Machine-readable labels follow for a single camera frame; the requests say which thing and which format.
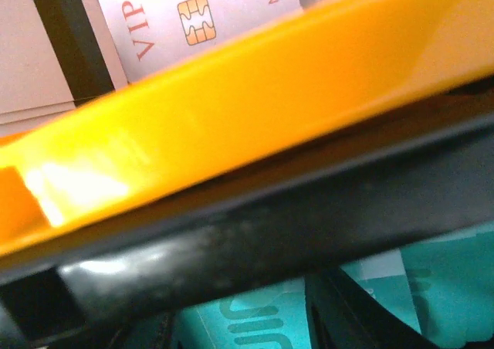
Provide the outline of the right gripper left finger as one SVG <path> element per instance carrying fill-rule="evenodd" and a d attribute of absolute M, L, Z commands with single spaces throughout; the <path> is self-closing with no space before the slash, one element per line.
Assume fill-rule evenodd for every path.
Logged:
<path fill-rule="evenodd" d="M 110 340 L 108 348 L 171 348 L 176 313 L 157 316 L 125 324 Z"/>

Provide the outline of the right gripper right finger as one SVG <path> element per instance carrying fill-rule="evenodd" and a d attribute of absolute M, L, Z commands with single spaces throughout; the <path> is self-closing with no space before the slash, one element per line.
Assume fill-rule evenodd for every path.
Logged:
<path fill-rule="evenodd" d="M 339 268 L 306 275 L 305 294 L 312 348 L 437 347 L 382 307 Z"/>

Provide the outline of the black bin with teal cards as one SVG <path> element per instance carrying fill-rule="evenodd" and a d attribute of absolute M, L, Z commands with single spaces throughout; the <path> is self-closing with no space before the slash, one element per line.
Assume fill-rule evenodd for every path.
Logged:
<path fill-rule="evenodd" d="M 1 346 L 71 346 L 492 218 L 493 91 L 438 95 L 1 267 Z"/>

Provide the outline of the yellow plastic bin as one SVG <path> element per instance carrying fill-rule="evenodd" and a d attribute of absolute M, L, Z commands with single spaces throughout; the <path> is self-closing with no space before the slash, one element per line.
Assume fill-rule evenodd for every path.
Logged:
<path fill-rule="evenodd" d="M 493 73 L 493 0 L 326 0 L 1 147 L 1 267 Z"/>

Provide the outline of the white pink card stack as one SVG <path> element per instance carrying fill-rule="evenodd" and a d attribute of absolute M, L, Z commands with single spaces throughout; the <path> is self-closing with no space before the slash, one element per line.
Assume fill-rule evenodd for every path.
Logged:
<path fill-rule="evenodd" d="M 1 0 L 1 135 L 322 0 Z"/>

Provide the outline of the teal card stack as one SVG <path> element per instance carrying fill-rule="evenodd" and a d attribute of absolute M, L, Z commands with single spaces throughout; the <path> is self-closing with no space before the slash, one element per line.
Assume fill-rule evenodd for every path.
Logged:
<path fill-rule="evenodd" d="M 442 348 L 490 347 L 493 226 L 343 266 L 382 307 Z M 182 310 L 171 348 L 312 348 L 305 278 Z"/>

